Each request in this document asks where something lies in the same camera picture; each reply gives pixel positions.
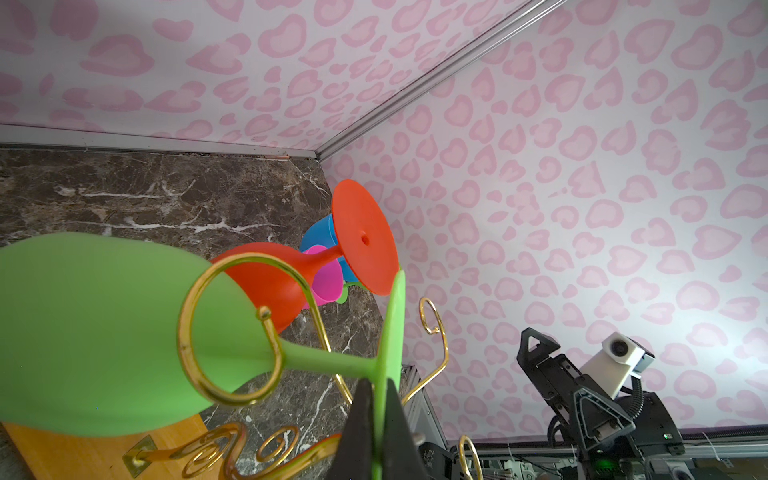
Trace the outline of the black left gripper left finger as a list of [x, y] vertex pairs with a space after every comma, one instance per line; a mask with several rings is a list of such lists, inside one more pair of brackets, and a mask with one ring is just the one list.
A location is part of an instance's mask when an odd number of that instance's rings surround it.
[[361, 379], [325, 479], [371, 480], [373, 450], [373, 387]]

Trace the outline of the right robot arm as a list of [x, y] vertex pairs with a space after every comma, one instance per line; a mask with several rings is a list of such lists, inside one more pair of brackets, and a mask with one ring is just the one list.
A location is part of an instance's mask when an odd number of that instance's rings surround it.
[[547, 443], [575, 450], [580, 479], [615, 479], [622, 468], [649, 456], [685, 452], [683, 438], [657, 394], [642, 384], [654, 354], [618, 332], [583, 366], [576, 366], [552, 337], [521, 332], [517, 362], [553, 410]]

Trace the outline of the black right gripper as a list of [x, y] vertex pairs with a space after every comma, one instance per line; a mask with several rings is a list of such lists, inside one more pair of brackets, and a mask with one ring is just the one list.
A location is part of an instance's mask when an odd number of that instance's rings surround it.
[[580, 452], [609, 448], [635, 430], [633, 415], [616, 402], [632, 367], [600, 353], [583, 373], [552, 337], [528, 327], [521, 332], [517, 362], [544, 401], [561, 417]]

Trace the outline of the magenta wine glass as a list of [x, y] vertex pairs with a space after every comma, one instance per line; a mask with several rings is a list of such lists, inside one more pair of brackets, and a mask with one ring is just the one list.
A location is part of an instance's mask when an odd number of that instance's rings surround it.
[[337, 301], [344, 289], [344, 277], [337, 259], [321, 267], [312, 281], [312, 293], [318, 306]]

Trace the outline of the blue wine glass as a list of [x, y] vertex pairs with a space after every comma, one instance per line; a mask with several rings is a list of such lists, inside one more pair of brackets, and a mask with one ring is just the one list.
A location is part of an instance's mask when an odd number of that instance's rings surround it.
[[[328, 214], [321, 220], [313, 224], [303, 235], [300, 242], [299, 250], [301, 252], [307, 251], [310, 247], [319, 245], [326, 248], [331, 248], [338, 244], [332, 215]], [[357, 282], [358, 278], [349, 267], [344, 256], [337, 259], [341, 266], [344, 280], [349, 283]]]

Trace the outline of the red wine glass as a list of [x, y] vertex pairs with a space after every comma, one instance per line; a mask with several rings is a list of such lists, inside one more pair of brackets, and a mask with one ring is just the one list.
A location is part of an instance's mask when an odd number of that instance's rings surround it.
[[[215, 257], [214, 262], [244, 254], [267, 254], [296, 269], [307, 282], [321, 268], [344, 258], [362, 285], [375, 295], [387, 295], [400, 270], [395, 240], [384, 213], [373, 196], [358, 182], [344, 180], [334, 190], [331, 218], [337, 244], [316, 254], [303, 253], [278, 243], [249, 243]], [[226, 273], [257, 307], [272, 312], [277, 331], [284, 331], [306, 308], [302, 288], [287, 273], [264, 263], [244, 263]]]

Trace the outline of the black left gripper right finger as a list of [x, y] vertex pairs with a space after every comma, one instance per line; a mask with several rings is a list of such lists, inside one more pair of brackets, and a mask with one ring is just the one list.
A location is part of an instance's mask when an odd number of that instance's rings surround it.
[[414, 443], [395, 383], [387, 383], [386, 411], [382, 440], [382, 478], [385, 480], [427, 480], [428, 474]]

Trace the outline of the green wine glass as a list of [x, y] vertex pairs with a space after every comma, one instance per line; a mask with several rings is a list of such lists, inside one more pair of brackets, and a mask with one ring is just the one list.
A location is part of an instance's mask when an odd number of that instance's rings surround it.
[[360, 282], [345, 282], [340, 296], [335, 300], [337, 304], [344, 304], [347, 302], [350, 290], [353, 287], [364, 288]]
[[[1, 418], [69, 435], [128, 427], [128, 304], [139, 282], [214, 265], [179, 248], [85, 233], [29, 238], [1, 251]], [[236, 393], [278, 385], [257, 375]]]

